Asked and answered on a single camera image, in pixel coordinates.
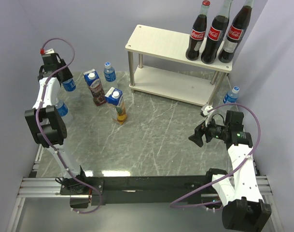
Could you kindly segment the water bottle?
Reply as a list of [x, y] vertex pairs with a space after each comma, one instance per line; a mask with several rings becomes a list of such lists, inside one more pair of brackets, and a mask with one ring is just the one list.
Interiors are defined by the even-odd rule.
[[62, 85], [63, 85], [65, 91], [68, 93], [68, 95], [72, 99], [76, 100], [79, 98], [80, 95], [79, 95], [78, 90], [76, 89], [76, 84], [75, 84], [73, 78], [63, 82]]
[[232, 105], [228, 105], [229, 103], [236, 103], [239, 97], [239, 90], [239, 87], [235, 86], [225, 94], [223, 98], [223, 104], [225, 104], [224, 110], [231, 109]]
[[110, 62], [105, 63], [104, 77], [109, 88], [111, 87], [118, 88], [116, 73]]
[[68, 107], [62, 100], [58, 100], [56, 103], [56, 109], [61, 116], [64, 123], [68, 126], [72, 123], [73, 116], [71, 112], [69, 111]]

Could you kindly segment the black base crossbar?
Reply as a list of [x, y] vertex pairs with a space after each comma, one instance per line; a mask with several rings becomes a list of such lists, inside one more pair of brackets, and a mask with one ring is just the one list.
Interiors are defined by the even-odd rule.
[[[198, 189], [207, 183], [204, 175], [183, 176], [121, 176], [86, 177], [84, 181], [100, 191], [103, 205], [117, 203], [170, 203], [177, 198]], [[91, 205], [99, 203], [99, 194], [73, 179], [64, 180], [60, 195], [91, 195]], [[181, 200], [187, 204], [205, 203], [219, 200], [212, 187], [197, 192]]]

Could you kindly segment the grape juice carton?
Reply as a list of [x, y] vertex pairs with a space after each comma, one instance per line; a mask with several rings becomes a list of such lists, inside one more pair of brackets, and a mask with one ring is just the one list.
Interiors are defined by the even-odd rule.
[[84, 72], [84, 80], [92, 94], [93, 102], [96, 106], [106, 103], [105, 92], [95, 69]]

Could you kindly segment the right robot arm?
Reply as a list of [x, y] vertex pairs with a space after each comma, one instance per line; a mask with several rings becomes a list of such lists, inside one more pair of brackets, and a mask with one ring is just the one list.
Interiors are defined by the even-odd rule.
[[264, 202], [257, 184], [251, 154], [254, 146], [250, 133], [244, 131], [244, 114], [227, 111], [222, 125], [216, 124], [210, 106], [203, 114], [206, 120], [195, 128], [189, 140], [199, 147], [212, 139], [222, 140], [233, 167], [232, 180], [229, 180], [226, 172], [210, 171], [211, 177], [205, 179], [204, 187], [210, 193], [218, 193], [223, 205], [222, 223], [226, 229], [260, 232], [272, 210]]

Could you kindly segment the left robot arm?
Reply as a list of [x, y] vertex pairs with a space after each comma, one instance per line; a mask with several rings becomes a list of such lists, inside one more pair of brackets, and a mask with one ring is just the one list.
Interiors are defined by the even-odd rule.
[[40, 85], [37, 100], [32, 109], [25, 111], [25, 119], [35, 143], [42, 145], [59, 164], [63, 180], [60, 184], [84, 194], [89, 188], [82, 167], [75, 161], [66, 145], [67, 128], [57, 111], [57, 96], [64, 81], [72, 78], [65, 61], [53, 49], [42, 50]]

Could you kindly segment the cola glass bottle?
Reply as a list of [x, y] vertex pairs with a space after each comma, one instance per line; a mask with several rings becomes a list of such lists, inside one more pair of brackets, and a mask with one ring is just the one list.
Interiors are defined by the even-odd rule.
[[185, 53], [188, 60], [197, 60], [199, 58], [199, 50], [204, 41], [207, 29], [207, 15], [209, 7], [209, 0], [202, 1], [200, 12], [193, 24], [189, 38], [189, 45]]
[[212, 21], [207, 36], [207, 42], [201, 55], [201, 61], [205, 64], [212, 64], [215, 61], [217, 51], [223, 41], [229, 24], [229, 15], [232, 0], [225, 0], [219, 13]]
[[235, 16], [218, 56], [222, 63], [229, 63], [233, 60], [236, 49], [249, 26], [254, 2], [255, 0], [247, 0]]

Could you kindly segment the aluminium frame rail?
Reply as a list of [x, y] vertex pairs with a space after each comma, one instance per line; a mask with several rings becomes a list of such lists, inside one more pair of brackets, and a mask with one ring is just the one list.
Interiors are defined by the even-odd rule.
[[[88, 176], [203, 175], [209, 168], [232, 169], [222, 141], [198, 147], [188, 140], [202, 121], [200, 108], [146, 93], [132, 93], [129, 74], [118, 72], [128, 118], [112, 121], [108, 107], [91, 103], [81, 74], [75, 75], [81, 95], [72, 102], [60, 97], [74, 119], [68, 147]], [[35, 175], [22, 180], [14, 211], [17, 232], [222, 232], [220, 212], [203, 208], [171, 209], [166, 203], [109, 204], [79, 215], [70, 210], [70, 197], [60, 195], [55, 177], [60, 168], [46, 149], [35, 158]]]

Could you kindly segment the white two-tier wooden shelf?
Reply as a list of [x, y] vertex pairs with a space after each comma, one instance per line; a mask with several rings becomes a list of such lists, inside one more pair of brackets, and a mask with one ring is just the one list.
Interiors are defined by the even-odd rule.
[[189, 35], [136, 25], [125, 49], [132, 91], [186, 102], [211, 105], [233, 64], [216, 59], [205, 64], [185, 57]]

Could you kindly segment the pineapple juice carton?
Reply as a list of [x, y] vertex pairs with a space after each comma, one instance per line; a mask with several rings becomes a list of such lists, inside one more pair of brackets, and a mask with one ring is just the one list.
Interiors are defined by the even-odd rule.
[[124, 124], [127, 114], [123, 92], [117, 88], [111, 87], [105, 94], [105, 100], [111, 111], [113, 121], [120, 125]]

